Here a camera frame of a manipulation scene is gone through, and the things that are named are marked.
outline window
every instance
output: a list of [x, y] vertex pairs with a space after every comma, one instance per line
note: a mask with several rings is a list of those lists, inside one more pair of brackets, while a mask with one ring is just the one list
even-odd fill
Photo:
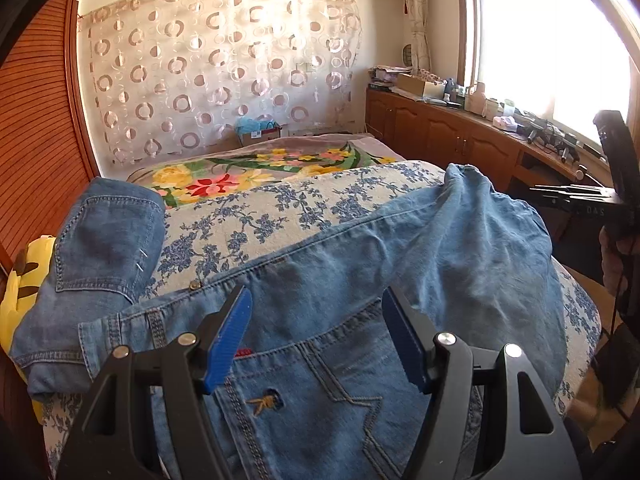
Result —
[[599, 110], [629, 109], [631, 63], [591, 0], [482, 0], [478, 80], [488, 97], [599, 144]]

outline blue floral bed sheet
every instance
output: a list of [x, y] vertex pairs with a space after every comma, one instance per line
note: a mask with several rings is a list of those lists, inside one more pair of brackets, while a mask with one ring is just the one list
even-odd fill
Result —
[[[165, 213], [166, 238], [146, 296], [186, 288], [263, 254], [307, 238], [332, 224], [366, 215], [380, 205], [443, 182], [428, 162], [405, 161], [355, 168], [182, 205]], [[554, 260], [564, 296], [567, 364], [554, 399], [564, 414], [584, 377], [600, 337], [591, 298]], [[44, 435], [53, 473], [80, 395], [55, 394], [45, 404]]]

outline yellow plush toy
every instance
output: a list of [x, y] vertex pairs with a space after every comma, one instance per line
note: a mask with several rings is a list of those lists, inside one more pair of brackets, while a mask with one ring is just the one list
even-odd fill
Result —
[[[24, 315], [36, 303], [40, 285], [49, 273], [49, 262], [53, 253], [53, 236], [41, 236], [20, 251], [15, 259], [14, 268], [9, 273], [4, 300], [0, 303], [0, 346], [6, 354], [11, 348], [15, 329]], [[16, 365], [20, 376], [25, 379], [20, 367]], [[42, 405], [31, 401], [37, 419], [42, 422]]]

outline silver bolt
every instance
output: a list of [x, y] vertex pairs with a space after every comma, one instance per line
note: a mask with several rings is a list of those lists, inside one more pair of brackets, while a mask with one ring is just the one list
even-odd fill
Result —
[[450, 346], [456, 342], [456, 336], [451, 332], [440, 332], [438, 334], [438, 341], [443, 345]]
[[190, 346], [196, 342], [196, 335], [191, 332], [185, 332], [178, 336], [178, 343], [182, 346]]
[[522, 355], [522, 348], [520, 348], [518, 345], [514, 345], [513, 343], [509, 343], [504, 347], [504, 353], [509, 357], [520, 357]]
[[113, 349], [112, 353], [116, 359], [122, 359], [123, 357], [129, 355], [129, 347], [126, 345], [116, 346], [116, 348]]

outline bed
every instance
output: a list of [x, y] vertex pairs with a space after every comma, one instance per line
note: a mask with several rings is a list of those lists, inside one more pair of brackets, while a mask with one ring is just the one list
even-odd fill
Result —
[[[442, 182], [427, 162], [405, 161], [367, 136], [277, 139], [162, 164], [129, 178], [166, 204], [166, 237], [146, 297], [187, 288], [218, 272], [366, 215], [396, 196]], [[600, 336], [591, 299], [554, 261], [564, 297], [567, 365], [554, 399], [564, 414]], [[44, 405], [44, 436], [55, 472], [80, 395], [54, 394]]]

